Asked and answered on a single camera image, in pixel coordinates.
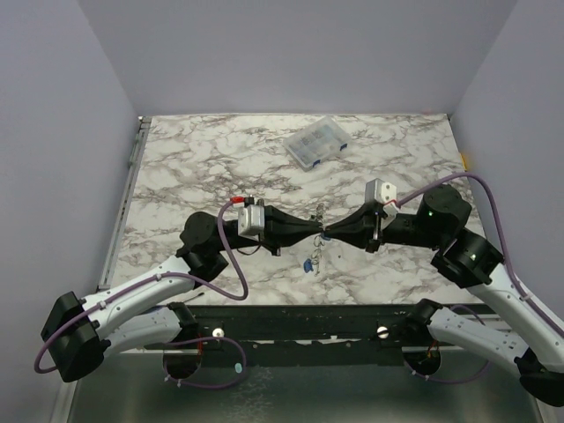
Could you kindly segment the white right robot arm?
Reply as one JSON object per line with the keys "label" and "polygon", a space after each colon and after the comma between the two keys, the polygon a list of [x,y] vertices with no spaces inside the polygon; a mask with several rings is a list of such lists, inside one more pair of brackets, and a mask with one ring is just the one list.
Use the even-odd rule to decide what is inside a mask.
{"label": "white right robot arm", "polygon": [[374,180],[365,203],[325,228],[325,235],[375,252],[383,244],[429,248],[431,264],[448,281],[483,301],[511,329],[502,333],[431,300],[419,301],[392,333],[424,345],[429,339],[460,346],[506,368],[536,399],[563,405],[562,322],[543,303],[533,304],[508,259],[485,237],[466,228],[471,205],[448,184],[424,193],[414,214],[399,212],[395,188]]}

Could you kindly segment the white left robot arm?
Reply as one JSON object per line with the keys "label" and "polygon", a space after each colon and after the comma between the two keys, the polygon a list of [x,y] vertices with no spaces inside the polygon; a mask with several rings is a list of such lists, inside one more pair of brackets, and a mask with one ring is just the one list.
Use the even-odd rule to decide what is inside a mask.
{"label": "white left robot arm", "polygon": [[60,296],[41,330],[43,345],[33,369],[58,372],[66,382],[89,375],[116,348],[110,336],[152,307],[181,293],[205,286],[233,301],[249,297],[249,283],[234,251],[264,247],[274,256],[322,232],[321,223],[295,218],[273,206],[243,205],[236,220],[197,211],[180,234],[176,253],[141,277],[117,288],[79,298]]}

